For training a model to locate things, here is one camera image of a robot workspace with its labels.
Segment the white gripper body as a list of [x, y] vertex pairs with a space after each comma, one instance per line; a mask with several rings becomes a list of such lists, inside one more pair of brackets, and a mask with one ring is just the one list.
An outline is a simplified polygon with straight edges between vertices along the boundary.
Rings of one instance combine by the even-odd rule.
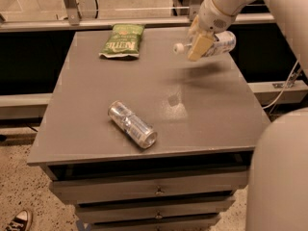
[[198, 27], [207, 32], [221, 33], [235, 21], [235, 15], [221, 12], [214, 0], [204, 0], [198, 12]]

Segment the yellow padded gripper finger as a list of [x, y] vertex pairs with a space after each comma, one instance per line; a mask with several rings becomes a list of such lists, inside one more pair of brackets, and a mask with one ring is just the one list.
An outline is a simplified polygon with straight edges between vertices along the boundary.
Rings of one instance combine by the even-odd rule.
[[194, 37], [199, 33], [199, 17], [198, 15], [193, 19], [190, 29], [188, 31], [188, 37]]
[[214, 35], [212, 33], [198, 33], [192, 39], [192, 47], [188, 52], [190, 61], [199, 60], [214, 44]]

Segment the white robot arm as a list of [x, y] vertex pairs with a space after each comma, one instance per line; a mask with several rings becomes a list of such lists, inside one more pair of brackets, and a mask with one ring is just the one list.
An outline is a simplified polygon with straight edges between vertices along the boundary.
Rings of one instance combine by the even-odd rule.
[[[255, 0], [204, 0], [193, 20], [190, 59], [212, 46]], [[308, 68], [308, 0], [264, 0], [296, 63]], [[261, 135], [248, 176], [245, 231], [308, 231], [308, 108], [280, 115]]]

